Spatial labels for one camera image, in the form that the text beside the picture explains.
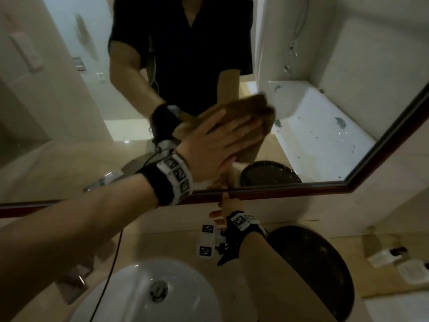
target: white bathtub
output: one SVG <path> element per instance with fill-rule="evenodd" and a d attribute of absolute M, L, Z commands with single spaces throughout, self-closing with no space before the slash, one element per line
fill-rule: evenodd
<path fill-rule="evenodd" d="M 271 132 L 303 182 L 344 180 L 375 144 L 307 81 L 270 81 L 269 92 L 282 125 Z"/>

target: white sink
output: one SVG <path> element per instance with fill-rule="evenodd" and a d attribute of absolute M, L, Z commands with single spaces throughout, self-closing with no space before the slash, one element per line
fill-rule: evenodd
<path fill-rule="evenodd" d="M 105 281 L 76 309 L 70 322 L 89 322 Z M 215 292 L 193 268 L 171 259 L 126 267 L 110 278 L 94 322 L 221 322 Z"/>

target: mirror frame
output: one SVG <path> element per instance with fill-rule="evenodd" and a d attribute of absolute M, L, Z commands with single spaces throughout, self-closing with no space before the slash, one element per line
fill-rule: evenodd
<path fill-rule="evenodd" d="M 341 182 L 287 184 L 228 191 L 241 200 L 351 193 L 429 118 L 429 83 L 405 108 L 371 150 Z M 219 202 L 223 191 L 196 191 L 183 204 Z M 62 200 L 0 204 L 0 218 L 22 217 Z"/>

